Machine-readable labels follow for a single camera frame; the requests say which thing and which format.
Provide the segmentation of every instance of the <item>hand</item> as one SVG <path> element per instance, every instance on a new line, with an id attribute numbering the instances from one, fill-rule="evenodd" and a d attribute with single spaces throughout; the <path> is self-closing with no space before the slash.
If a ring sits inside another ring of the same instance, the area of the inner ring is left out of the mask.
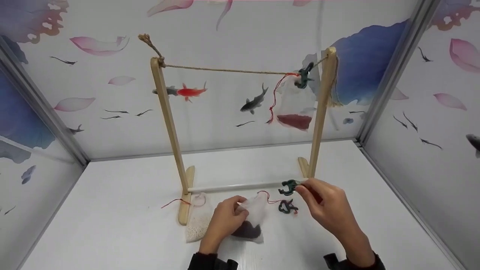
<path id="1" fill-rule="evenodd" d="M 248 211 L 244 210 L 235 215 L 238 202 L 242 203 L 247 199 L 242 196 L 234 196 L 220 202 L 210 220 L 207 232 L 200 242 L 199 252 L 203 254 L 217 253 L 220 243 L 225 237 L 234 233 L 247 219 Z"/>
<path id="2" fill-rule="evenodd" d="M 343 189 L 310 178 L 296 191 L 307 203 L 312 217 L 340 241 L 353 264 L 368 267 L 375 263 L 370 242 L 355 220 Z"/>

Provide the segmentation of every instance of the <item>wooden frame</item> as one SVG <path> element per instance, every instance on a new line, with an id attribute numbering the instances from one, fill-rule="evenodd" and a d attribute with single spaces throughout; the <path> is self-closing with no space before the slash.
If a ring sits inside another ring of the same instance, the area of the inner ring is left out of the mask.
<path id="1" fill-rule="evenodd" d="M 320 151 L 320 140 L 322 139 L 322 131 L 325 123 L 325 114 L 330 98 L 331 90 L 336 82 L 337 73 L 337 56 L 336 49 L 333 47 L 327 48 L 322 57 L 326 59 L 322 62 L 322 84 L 320 85 L 319 101 L 317 105 L 317 114 L 315 117 L 315 127 L 313 130 L 312 150 L 310 153 L 310 165 L 305 158 L 298 158 L 300 170 L 304 178 L 315 177 L 315 169 L 318 161 L 318 154 Z M 179 172 L 180 183 L 182 186 L 181 198 L 184 202 L 180 203 L 180 209 L 178 213 L 178 221 L 181 225 L 186 225 L 188 221 L 188 214 L 190 210 L 190 203 L 192 194 L 188 191 L 193 186 L 193 179 L 195 177 L 195 167 L 190 166 L 187 170 L 183 165 L 183 159 L 181 156 L 180 146 L 177 138 L 177 132 L 175 130 L 175 124 L 173 122 L 172 111 L 170 108 L 170 102 L 168 100 L 167 86 L 165 85 L 165 79 L 163 77 L 163 58 L 153 57 L 150 60 L 150 67 L 152 68 L 152 74 L 155 82 L 156 91 L 158 94 L 158 100 L 160 101 L 160 107 L 162 109 L 165 125 L 167 126 L 168 137 L 172 145 L 173 156 L 177 164 Z"/>

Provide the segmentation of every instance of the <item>wallpaper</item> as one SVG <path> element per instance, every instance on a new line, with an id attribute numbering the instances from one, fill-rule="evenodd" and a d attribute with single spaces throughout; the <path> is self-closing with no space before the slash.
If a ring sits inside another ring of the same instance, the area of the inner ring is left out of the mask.
<path id="1" fill-rule="evenodd" d="M 296 72 L 335 46 L 338 83 L 323 139 L 349 138 L 415 4 L 4 0 L 0 35 L 87 155 L 109 158 L 171 152 L 149 69 L 155 54 L 138 34 L 150 34 L 169 64 L 218 69 Z M 281 75 L 174 68 L 164 74 L 182 150 L 312 139 L 321 67 L 312 69 L 306 87 L 287 80 L 279 91 Z"/>
<path id="2" fill-rule="evenodd" d="M 81 168 L 0 72 L 0 261 L 18 267 Z"/>
<path id="3" fill-rule="evenodd" d="M 479 25 L 479 2 L 441 2 L 366 146 L 467 269 L 480 263 Z"/>

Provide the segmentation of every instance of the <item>bag with white beads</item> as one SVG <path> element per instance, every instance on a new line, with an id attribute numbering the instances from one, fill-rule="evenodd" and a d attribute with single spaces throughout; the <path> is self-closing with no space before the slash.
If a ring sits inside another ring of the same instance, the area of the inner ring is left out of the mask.
<path id="1" fill-rule="evenodd" d="M 201 240 L 207 232 L 208 224 L 213 216 L 213 208 L 205 193 L 192 195 L 190 213 L 185 228 L 187 243 Z"/>
<path id="2" fill-rule="evenodd" d="M 252 241 L 258 244 L 264 242 L 264 236 L 260 224 L 265 217 L 265 207 L 267 205 L 267 195 L 258 193 L 254 198 L 250 198 L 241 203 L 235 210 L 235 214 L 248 210 L 248 217 L 242 225 L 232 233 L 232 236 L 244 241 Z"/>

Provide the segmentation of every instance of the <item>drawstring bag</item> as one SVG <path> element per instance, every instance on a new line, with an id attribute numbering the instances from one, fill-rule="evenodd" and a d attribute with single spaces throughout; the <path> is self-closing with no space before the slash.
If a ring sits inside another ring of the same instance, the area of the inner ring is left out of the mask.
<path id="1" fill-rule="evenodd" d="M 213 208 L 205 193 L 192 196 L 190 203 L 190 213 L 185 228 L 187 243 L 196 242 L 205 236 L 208 224 L 210 224 L 213 216 Z"/>
<path id="2" fill-rule="evenodd" d="M 304 89 L 295 86 L 298 79 L 299 77 L 287 76 L 276 90 L 280 94 L 280 106 L 275 110 L 275 116 L 282 126 L 308 131 L 316 111 L 317 96 L 308 86 Z"/>
<path id="3" fill-rule="evenodd" d="M 248 210 L 248 217 L 242 225 L 232 233 L 232 236 L 241 240 L 252 241 L 258 244 L 264 242 L 262 229 L 260 224 L 265 216 L 265 206 L 267 204 L 267 195 L 264 193 L 257 194 L 256 197 L 248 199 L 241 203 L 235 210 L 235 214 L 240 214 L 244 210 Z"/>

